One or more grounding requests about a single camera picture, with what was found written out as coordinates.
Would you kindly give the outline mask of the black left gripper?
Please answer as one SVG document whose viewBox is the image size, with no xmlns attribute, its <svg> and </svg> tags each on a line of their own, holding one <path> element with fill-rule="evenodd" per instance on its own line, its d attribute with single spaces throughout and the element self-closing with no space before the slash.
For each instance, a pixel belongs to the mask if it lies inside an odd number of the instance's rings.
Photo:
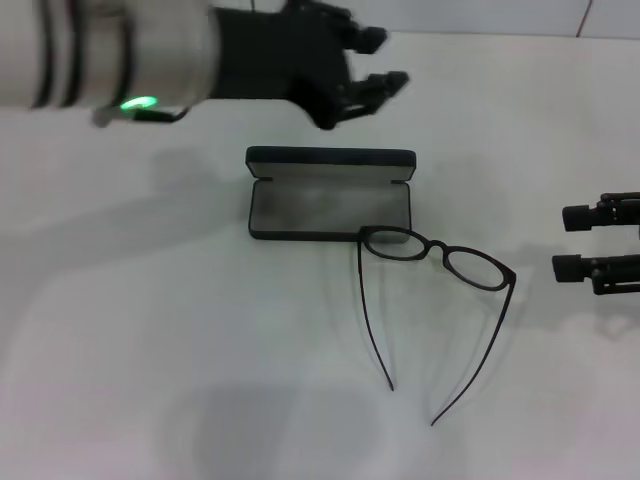
<svg viewBox="0 0 640 480">
<path fill-rule="evenodd" d="M 329 18 L 310 0 L 274 13 L 215 8 L 220 61 L 211 99 L 282 100 L 300 107 L 322 130 L 376 114 L 410 81 L 407 72 L 371 74 L 350 82 L 345 50 L 374 54 L 386 42 L 381 27 L 348 15 L 343 46 Z"/>
</svg>

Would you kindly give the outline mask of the black thin-frame glasses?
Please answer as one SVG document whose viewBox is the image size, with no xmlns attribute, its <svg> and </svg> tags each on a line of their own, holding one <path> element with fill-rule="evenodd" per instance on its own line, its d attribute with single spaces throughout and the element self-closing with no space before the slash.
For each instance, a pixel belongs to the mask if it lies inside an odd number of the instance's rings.
<svg viewBox="0 0 640 480">
<path fill-rule="evenodd" d="M 424 235 L 409 228 L 390 225 L 370 225 L 362 227 L 357 233 L 356 240 L 357 273 L 362 313 L 371 346 L 373 347 L 375 357 L 390 390 L 395 389 L 395 384 L 382 358 L 369 319 L 365 291 L 363 254 L 367 252 L 382 260 L 411 263 L 427 259 L 434 250 L 440 252 L 442 268 L 459 281 L 483 292 L 504 292 L 505 298 L 488 345 L 471 378 L 460 392 L 431 420 L 431 426 L 434 426 L 440 421 L 475 383 L 503 327 L 517 284 L 517 274 L 515 271 L 498 259 L 480 250 L 460 245 L 449 245 L 441 240 L 428 239 Z"/>
</svg>

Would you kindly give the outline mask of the black glasses case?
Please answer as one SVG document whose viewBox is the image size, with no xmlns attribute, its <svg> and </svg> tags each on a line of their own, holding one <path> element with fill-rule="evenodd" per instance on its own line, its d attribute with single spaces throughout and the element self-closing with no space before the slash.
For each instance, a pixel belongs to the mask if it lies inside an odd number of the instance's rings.
<svg viewBox="0 0 640 480">
<path fill-rule="evenodd" d="M 411 150 L 252 146 L 245 164 L 257 240 L 354 242 L 364 226 L 412 227 Z"/>
</svg>

